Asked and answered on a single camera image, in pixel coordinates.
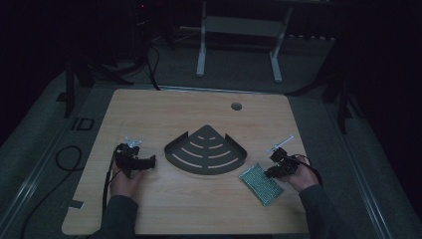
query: gray carpet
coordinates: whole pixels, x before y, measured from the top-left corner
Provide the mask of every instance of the gray carpet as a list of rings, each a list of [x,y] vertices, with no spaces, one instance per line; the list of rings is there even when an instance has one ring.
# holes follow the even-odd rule
[[[161,86],[282,94],[310,83],[330,46],[331,42],[327,41],[288,39],[279,57],[284,77],[280,84],[273,81],[268,54],[264,51],[222,51],[210,48],[205,76],[197,78],[198,49],[180,47],[172,51],[165,46],[157,46],[160,57],[156,78]],[[157,59],[156,56],[151,51],[151,63]],[[151,89],[144,71],[125,78],[136,82],[131,88]],[[85,164],[107,104],[113,91],[120,87],[104,82],[98,76],[98,83],[93,89],[77,88],[77,107],[69,119],[63,119],[65,106],[55,102],[58,93],[64,90],[64,76],[58,76],[0,148],[2,168],[7,168],[2,169],[0,174],[2,215],[12,205],[32,168],[39,160],[47,160],[44,176],[13,224],[10,238],[19,238],[29,213],[67,175],[55,162],[56,153],[60,149],[69,145],[80,147],[80,166]],[[352,226],[358,238],[378,237],[379,233],[374,227],[376,223],[367,211],[368,202],[363,199],[352,170],[357,162],[391,233],[390,237],[384,238],[422,238],[420,221],[365,119],[357,116],[347,119],[347,136],[342,135],[334,122],[336,103],[324,104],[319,98],[321,90],[290,98],[290,101],[308,156],[320,171],[324,188],[340,215]],[[93,129],[72,130],[76,118],[94,120]],[[59,155],[60,163],[65,168],[72,168],[78,157],[78,152],[72,148]],[[80,176],[80,171],[72,173],[40,205],[27,224],[25,238],[72,238],[61,232],[61,225],[66,215],[67,202],[72,199]],[[302,239],[309,238],[309,235],[274,237]]]

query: human hand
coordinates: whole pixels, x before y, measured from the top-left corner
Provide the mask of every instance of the human hand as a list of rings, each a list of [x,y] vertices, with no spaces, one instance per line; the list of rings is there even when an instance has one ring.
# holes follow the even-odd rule
[[[131,198],[135,201],[135,195],[139,186],[140,180],[144,175],[144,171],[139,171],[132,178],[128,178],[126,174],[120,171],[115,162],[112,164],[113,180],[109,185],[111,196],[122,195]]]
[[[297,160],[306,162],[303,156],[297,156]],[[306,166],[300,164],[295,174],[280,178],[283,182],[288,182],[297,192],[301,192],[307,187],[317,185],[317,176]]]

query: black sleeve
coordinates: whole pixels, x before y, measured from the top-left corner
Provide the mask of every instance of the black sleeve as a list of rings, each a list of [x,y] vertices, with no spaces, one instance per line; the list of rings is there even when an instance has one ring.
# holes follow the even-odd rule
[[[102,227],[91,236],[93,239],[135,238],[134,221],[137,204],[125,196],[113,196],[103,216]]]
[[[307,214],[311,238],[356,238],[338,215],[322,186],[314,185],[299,194]]]

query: white desk leg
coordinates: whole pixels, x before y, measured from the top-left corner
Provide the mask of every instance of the white desk leg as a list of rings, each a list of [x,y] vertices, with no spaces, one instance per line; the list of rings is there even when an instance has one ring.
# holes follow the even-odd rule
[[[203,77],[205,72],[205,57],[207,49],[205,46],[205,25],[206,25],[206,1],[202,2],[202,21],[201,21],[201,47],[199,49],[198,66],[196,68],[196,76]]]
[[[276,83],[280,83],[282,81],[282,74],[280,72],[280,65],[277,57],[279,56],[280,48],[282,47],[283,40],[285,39],[286,29],[288,27],[290,17],[292,16],[292,11],[293,8],[288,9],[285,21],[280,27],[276,48],[273,51],[270,51],[271,67],[273,68],[274,81]]]

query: table top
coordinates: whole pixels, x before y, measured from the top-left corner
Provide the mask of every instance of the table top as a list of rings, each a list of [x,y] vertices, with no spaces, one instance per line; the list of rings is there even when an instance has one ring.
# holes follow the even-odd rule
[[[242,105],[240,111],[231,108]],[[239,168],[219,175],[193,174],[165,158],[164,147],[185,132],[211,125],[229,134],[248,152]],[[102,197],[112,152],[126,136],[141,139],[139,157],[156,155],[157,162],[142,178],[137,202],[136,234],[277,234],[308,232],[298,193],[285,191],[263,206],[239,178],[257,162],[274,164],[267,149],[290,134],[289,154],[306,154],[289,100],[266,94],[117,90],[89,156],[63,232],[86,235],[101,226]]]

